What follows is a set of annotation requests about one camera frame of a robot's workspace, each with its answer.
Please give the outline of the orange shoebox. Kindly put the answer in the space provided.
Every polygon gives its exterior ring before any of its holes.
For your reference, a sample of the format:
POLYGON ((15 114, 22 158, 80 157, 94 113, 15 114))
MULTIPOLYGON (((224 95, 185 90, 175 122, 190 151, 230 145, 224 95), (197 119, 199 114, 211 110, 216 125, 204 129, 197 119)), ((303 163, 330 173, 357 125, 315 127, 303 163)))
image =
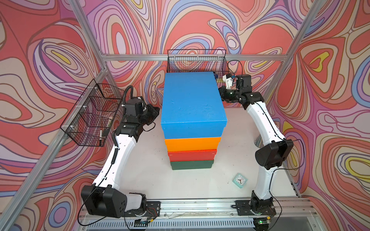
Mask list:
POLYGON ((220 141, 221 137, 166 139, 165 144, 168 152, 185 152, 198 150, 214 150, 217 149, 220 141))

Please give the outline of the blue shoebox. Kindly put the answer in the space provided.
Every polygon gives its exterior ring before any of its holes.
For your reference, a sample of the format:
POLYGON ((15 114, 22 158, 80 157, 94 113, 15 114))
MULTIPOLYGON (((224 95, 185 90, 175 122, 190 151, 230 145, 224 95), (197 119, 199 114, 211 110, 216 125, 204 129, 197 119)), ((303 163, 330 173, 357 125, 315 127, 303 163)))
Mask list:
POLYGON ((213 72, 166 73, 161 113, 165 139, 219 138, 226 125, 213 72))

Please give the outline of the red shoebox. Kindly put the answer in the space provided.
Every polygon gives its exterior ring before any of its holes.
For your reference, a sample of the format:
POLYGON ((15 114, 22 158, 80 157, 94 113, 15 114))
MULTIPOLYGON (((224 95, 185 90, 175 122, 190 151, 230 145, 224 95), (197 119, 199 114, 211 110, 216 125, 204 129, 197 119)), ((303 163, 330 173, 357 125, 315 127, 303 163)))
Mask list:
POLYGON ((196 150, 196 151, 181 151, 168 152, 168 157, 171 162, 182 161, 211 161, 217 154, 217 150, 196 150))

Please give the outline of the green shoebox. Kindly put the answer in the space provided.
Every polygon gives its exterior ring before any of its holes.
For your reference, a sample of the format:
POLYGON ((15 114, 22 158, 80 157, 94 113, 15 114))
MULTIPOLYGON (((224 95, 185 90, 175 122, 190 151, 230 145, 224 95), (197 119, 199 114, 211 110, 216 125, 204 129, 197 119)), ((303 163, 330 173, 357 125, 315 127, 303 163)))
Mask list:
POLYGON ((207 161, 175 161, 171 162, 172 170, 207 169, 214 164, 213 160, 207 161))

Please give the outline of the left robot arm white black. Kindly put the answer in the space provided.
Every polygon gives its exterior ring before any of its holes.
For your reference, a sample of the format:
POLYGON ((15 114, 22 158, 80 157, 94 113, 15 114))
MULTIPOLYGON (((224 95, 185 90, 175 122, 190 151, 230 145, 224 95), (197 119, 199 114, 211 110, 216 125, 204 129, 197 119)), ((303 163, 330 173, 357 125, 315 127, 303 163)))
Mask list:
POLYGON ((140 217, 147 213, 146 195, 124 193, 119 182, 144 127, 155 124, 160 109, 147 104, 141 96, 135 97, 132 85, 124 90, 120 105, 124 115, 111 134, 112 150, 97 178, 81 192, 82 208, 89 215, 121 218, 127 214, 140 217))

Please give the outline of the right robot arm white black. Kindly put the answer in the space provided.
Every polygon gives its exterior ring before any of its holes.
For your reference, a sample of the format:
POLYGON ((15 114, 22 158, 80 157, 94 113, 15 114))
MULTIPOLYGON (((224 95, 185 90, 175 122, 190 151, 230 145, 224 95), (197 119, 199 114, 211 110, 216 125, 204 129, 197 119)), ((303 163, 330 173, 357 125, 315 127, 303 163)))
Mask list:
POLYGON ((226 74, 222 80, 225 83, 219 88, 222 101, 242 105, 255 123, 263 143, 263 146, 255 152, 259 171, 257 184, 247 208, 254 215, 261 215, 264 212, 275 213, 271 188, 276 171, 280 169, 293 148, 293 141, 286 139, 279 131, 261 93, 252 91, 250 75, 226 74))

